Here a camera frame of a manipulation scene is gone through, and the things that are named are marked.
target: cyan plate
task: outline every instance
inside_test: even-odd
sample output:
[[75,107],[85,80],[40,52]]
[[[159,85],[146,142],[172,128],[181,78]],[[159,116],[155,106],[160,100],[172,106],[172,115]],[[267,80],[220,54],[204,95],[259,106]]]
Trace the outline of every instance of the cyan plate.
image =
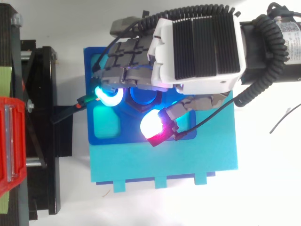
[[[196,112],[197,122],[214,110]],[[167,175],[195,174],[195,184],[206,184],[206,173],[238,168],[233,104],[202,127],[192,140],[90,145],[92,182],[113,181],[114,191],[125,190],[126,179],[155,178],[165,187]]]

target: robotic hand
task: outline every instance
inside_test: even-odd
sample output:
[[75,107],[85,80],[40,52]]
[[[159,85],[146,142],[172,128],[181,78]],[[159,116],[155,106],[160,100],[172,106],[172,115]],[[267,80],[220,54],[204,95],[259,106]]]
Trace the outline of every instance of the robotic hand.
[[[240,12],[229,9],[201,5],[115,21],[110,34],[116,39],[93,67],[94,93],[80,98],[77,109],[97,97],[106,104],[104,99],[130,87],[161,92],[175,88],[191,95],[143,118],[144,135],[146,120],[158,122],[153,123],[154,134],[145,135],[156,146],[171,136],[181,139],[232,102],[245,106],[274,82],[301,80],[301,24],[293,18],[300,13],[271,3],[267,15],[240,23]],[[120,38],[128,40],[117,42]],[[106,53],[109,58],[100,68]],[[238,80],[251,85],[222,106]],[[203,122],[177,133],[176,118],[214,108],[219,109]]]

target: white background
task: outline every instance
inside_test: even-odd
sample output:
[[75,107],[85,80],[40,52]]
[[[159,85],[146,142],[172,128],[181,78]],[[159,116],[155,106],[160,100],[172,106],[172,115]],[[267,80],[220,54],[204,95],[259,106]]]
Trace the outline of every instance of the white background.
[[[85,94],[83,48],[112,41],[111,23],[165,9],[206,4],[204,0],[9,0],[22,14],[22,39],[52,46],[58,103],[75,104]],[[218,0],[241,11],[240,21],[266,13],[272,0]],[[301,2],[279,0],[301,12]],[[237,85],[235,95],[245,87]],[[31,226],[269,226],[301,225],[301,108],[270,135],[287,108],[301,102],[301,84],[273,85],[242,109],[235,109],[238,167],[217,172],[207,185],[193,179],[169,180],[167,189],[154,182],[127,184],[114,194],[112,185],[90,182],[87,115],[74,115],[73,157],[60,159],[61,210],[39,211]]]

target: black metal frame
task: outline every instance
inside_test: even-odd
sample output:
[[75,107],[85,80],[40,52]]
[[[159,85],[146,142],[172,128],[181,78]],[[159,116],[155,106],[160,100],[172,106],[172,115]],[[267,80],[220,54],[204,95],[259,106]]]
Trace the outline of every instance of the black metal frame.
[[[21,41],[21,49],[28,46]],[[56,106],[55,52],[51,47],[27,49],[32,51],[28,61],[22,61],[25,90],[35,107],[28,113],[26,124],[26,156],[41,156],[41,167],[28,170],[30,220],[37,219],[37,210],[48,210],[50,215],[60,210],[59,157],[72,155],[72,120],[69,117],[53,125],[50,118],[64,110]]]
[[[27,178],[10,191],[8,214],[0,215],[0,225],[28,226],[37,219],[37,210],[50,215],[60,210],[59,157],[72,155],[73,117],[53,125],[50,117],[68,106],[56,106],[55,52],[36,48],[35,41],[20,41],[20,29],[12,26],[17,13],[9,4],[0,4],[0,66],[12,67],[11,97],[35,107],[26,110],[26,156],[38,157],[40,167],[27,167]],[[30,50],[21,62],[21,49]]]

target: white glowing light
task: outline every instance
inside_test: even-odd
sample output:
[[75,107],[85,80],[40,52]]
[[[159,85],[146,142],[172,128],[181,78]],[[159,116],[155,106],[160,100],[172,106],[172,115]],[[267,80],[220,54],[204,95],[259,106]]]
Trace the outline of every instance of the white glowing light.
[[104,105],[106,105],[108,107],[113,107],[113,106],[118,105],[121,102],[122,97],[123,97],[123,89],[118,89],[116,95],[113,97],[110,97],[110,96],[106,95],[101,88],[96,87],[95,94]]
[[141,120],[140,130],[146,139],[162,132],[163,124],[158,116],[158,112],[159,110],[156,109],[151,110]]

